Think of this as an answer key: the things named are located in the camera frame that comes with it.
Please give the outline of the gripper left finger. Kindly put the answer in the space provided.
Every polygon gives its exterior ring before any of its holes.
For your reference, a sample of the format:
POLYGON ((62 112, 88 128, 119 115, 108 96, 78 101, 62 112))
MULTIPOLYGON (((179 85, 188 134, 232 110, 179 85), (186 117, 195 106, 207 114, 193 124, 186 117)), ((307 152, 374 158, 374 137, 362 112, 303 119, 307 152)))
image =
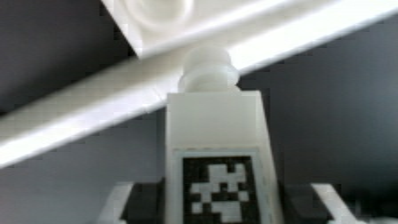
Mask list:
POLYGON ((163 182, 119 182, 94 224, 163 224, 163 182))

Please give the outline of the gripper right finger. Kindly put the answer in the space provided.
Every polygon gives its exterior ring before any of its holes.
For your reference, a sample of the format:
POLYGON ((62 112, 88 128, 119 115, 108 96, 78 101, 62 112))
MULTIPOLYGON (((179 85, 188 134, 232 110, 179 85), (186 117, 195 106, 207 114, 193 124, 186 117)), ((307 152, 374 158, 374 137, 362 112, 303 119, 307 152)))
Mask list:
POLYGON ((367 224, 330 183, 284 184, 280 200, 286 224, 367 224))

